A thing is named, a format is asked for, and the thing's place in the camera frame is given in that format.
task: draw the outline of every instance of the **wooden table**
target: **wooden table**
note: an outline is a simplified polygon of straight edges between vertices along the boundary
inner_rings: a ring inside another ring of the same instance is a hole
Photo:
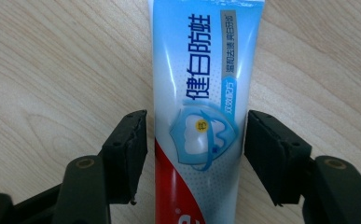
[[[0,1],[0,192],[19,203],[96,154],[120,119],[147,109],[138,204],[115,223],[154,223],[153,85],[146,0]],[[361,0],[269,0],[250,109],[272,114],[361,172]],[[273,206],[246,159],[236,223],[303,223]]]

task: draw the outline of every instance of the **blue toothpaste tube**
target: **blue toothpaste tube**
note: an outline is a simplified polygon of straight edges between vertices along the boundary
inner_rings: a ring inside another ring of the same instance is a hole
[[[156,223],[235,221],[264,0],[150,0]]]

